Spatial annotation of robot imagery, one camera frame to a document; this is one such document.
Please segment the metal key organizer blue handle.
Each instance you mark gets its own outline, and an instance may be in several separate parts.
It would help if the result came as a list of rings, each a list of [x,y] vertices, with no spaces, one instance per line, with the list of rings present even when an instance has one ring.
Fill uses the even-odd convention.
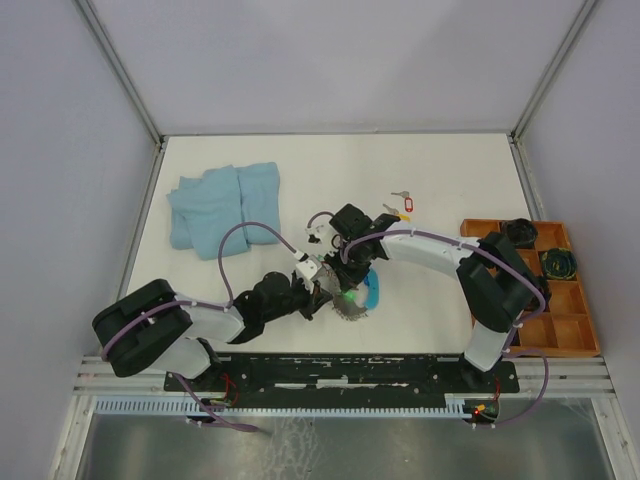
[[[379,277],[374,269],[370,269],[363,282],[357,287],[342,291],[340,285],[331,266],[321,259],[321,263],[325,269],[326,279],[324,282],[332,293],[331,301],[332,309],[345,321],[355,322],[362,318],[366,318],[368,313],[377,308],[380,301]],[[354,292],[356,299],[349,301],[343,297],[345,292]]]

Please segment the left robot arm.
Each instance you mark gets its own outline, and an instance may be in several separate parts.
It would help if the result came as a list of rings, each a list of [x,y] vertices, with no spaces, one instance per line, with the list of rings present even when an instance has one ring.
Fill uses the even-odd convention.
[[[308,288],[297,275],[270,272],[229,307],[176,293],[156,279],[107,307],[92,321],[102,359],[125,378],[151,368],[177,373],[198,389],[221,378],[213,341],[243,344],[260,336],[267,323],[294,313],[311,320],[332,301],[319,282]]]

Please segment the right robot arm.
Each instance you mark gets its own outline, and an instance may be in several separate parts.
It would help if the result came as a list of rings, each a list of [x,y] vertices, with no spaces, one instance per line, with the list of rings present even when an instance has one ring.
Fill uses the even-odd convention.
[[[494,366],[508,353],[516,331],[546,308],[538,278],[499,232],[450,237],[390,213],[372,219],[352,204],[335,213],[329,225],[340,243],[326,262],[344,290],[362,283],[376,260],[419,265],[459,282],[475,319],[458,368],[469,390],[481,391],[494,381]]]

